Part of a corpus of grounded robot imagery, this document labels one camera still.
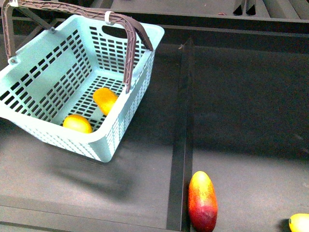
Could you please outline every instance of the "white clip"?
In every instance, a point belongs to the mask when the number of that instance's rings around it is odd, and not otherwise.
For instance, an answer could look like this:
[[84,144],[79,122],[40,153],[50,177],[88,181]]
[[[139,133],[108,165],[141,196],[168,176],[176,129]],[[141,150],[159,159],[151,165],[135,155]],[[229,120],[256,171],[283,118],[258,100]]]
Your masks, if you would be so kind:
[[105,16],[104,16],[104,20],[105,20],[105,23],[107,24],[107,25],[114,25],[115,23],[111,23],[110,22],[110,14],[111,13],[113,13],[113,11],[107,11],[106,13],[105,13]]
[[11,0],[11,1],[9,2],[9,5],[10,5],[10,6],[13,6],[13,7],[18,7],[18,1],[17,1],[17,0]]

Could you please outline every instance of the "lemon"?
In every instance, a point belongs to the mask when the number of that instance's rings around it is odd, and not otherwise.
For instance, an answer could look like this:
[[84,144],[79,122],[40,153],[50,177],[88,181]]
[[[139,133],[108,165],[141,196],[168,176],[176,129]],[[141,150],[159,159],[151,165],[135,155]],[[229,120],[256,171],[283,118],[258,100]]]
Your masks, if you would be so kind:
[[289,219],[292,232],[309,232],[309,214],[294,214]]
[[82,133],[91,133],[92,127],[88,120],[81,115],[69,115],[64,119],[63,126]]
[[97,89],[93,94],[93,100],[96,102],[104,115],[108,115],[117,101],[118,96],[109,88],[103,87]]

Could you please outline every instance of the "orange fruit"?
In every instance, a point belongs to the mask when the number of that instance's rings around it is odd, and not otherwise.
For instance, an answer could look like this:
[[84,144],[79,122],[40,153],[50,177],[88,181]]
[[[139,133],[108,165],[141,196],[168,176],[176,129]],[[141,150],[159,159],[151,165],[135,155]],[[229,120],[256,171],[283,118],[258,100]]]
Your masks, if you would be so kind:
[[69,115],[63,121],[63,126],[81,133],[89,134],[92,127],[88,120],[81,115]]
[[108,115],[117,101],[118,96],[109,88],[103,87],[97,89],[93,94],[93,100],[96,102],[104,115]]

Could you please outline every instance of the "metal bar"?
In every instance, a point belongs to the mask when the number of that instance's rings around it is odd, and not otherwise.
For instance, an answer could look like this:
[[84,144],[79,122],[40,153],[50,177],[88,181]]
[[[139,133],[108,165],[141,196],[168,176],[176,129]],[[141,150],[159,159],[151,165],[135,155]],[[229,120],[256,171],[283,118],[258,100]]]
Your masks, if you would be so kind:
[[246,5],[246,14],[248,15],[255,15],[255,5],[256,1],[255,0],[247,0],[247,5]]
[[297,14],[301,19],[309,19],[309,0],[308,2],[300,0],[290,0],[290,3],[296,10]]
[[[49,25],[53,27],[58,22],[57,19],[54,19]],[[38,25],[23,41],[22,43],[17,47],[17,50],[24,45],[26,45],[28,42],[30,42],[40,31],[42,30],[42,27]]]
[[167,229],[190,231],[187,210],[188,187],[192,176],[194,45],[188,40],[182,47],[178,85],[178,112],[175,124],[173,156],[170,174]]
[[26,17],[12,17],[13,20],[19,20],[19,21],[30,21],[33,22],[31,18],[26,18]]
[[0,223],[53,232],[173,232],[94,218],[0,206]]
[[264,0],[264,4],[272,18],[299,19],[289,0]]
[[52,27],[45,20],[37,16],[35,13],[33,13],[28,8],[16,8],[16,9],[20,11],[21,13],[23,13],[25,16],[31,18],[33,21],[37,22],[42,28],[48,30]]
[[309,20],[250,16],[199,17],[119,12],[150,24],[309,34]]
[[235,0],[233,14],[242,15],[244,5],[245,5],[245,0]]
[[100,5],[100,8],[110,9],[112,7],[113,2],[114,2],[113,0],[103,0]]

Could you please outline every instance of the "basket hole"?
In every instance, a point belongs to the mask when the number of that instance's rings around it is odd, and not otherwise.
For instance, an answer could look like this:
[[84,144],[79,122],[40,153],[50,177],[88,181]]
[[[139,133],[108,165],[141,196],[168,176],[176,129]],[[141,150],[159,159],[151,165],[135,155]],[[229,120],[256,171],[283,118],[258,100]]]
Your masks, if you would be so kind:
[[29,79],[29,80],[25,83],[25,86],[30,85],[32,81],[33,81],[32,79]]
[[52,64],[55,60],[56,60],[56,58],[53,57],[53,58],[49,61],[49,63]]
[[30,104],[29,104],[29,108],[31,107],[31,106],[33,106],[34,105],[34,103],[35,103],[35,101],[32,101],[32,102],[30,102]]
[[31,111],[34,113],[38,107],[39,107],[38,105],[34,106]]
[[3,99],[5,99],[8,95],[10,94],[9,91],[6,91],[5,93],[3,93],[0,97],[0,100],[2,101]]
[[53,53],[50,52],[50,53],[47,54],[46,58],[49,59],[52,55],[53,55]]
[[42,67],[42,71],[44,71],[45,69],[47,69],[48,67],[48,64],[45,64],[43,67]]
[[37,73],[35,73],[35,74],[33,75],[33,77],[34,77],[34,78],[37,78],[40,74],[41,74],[41,72],[38,71]]
[[44,59],[42,59],[39,63],[38,63],[38,65],[42,65],[42,64],[44,64],[44,62],[45,62],[45,60]]
[[114,27],[109,27],[109,26],[103,26],[102,31],[105,34],[108,34],[113,37],[121,38],[121,39],[126,39],[126,30],[123,28],[114,28]]
[[54,49],[54,52],[58,51],[59,50],[59,47],[57,46],[55,49]]
[[24,82],[28,77],[29,77],[29,75],[26,74],[26,75],[24,75],[20,80]]
[[45,101],[46,97],[43,97],[41,100],[40,100],[40,104],[42,104],[44,101]]
[[56,56],[59,57],[61,54],[62,54],[62,52],[60,51],[60,52],[57,53]]
[[11,87],[11,90],[16,89],[18,86],[19,86],[19,82],[16,82],[16,83]]
[[19,112],[22,108],[23,108],[23,106],[20,105],[20,106],[16,109],[16,112]]
[[8,100],[6,100],[5,104],[8,105],[13,99],[14,99],[14,97],[11,96]]
[[42,111],[42,109],[39,109],[36,113],[35,113],[35,116],[38,116],[39,113]]
[[25,92],[23,95],[20,96],[20,100],[23,100],[28,95],[27,92]]

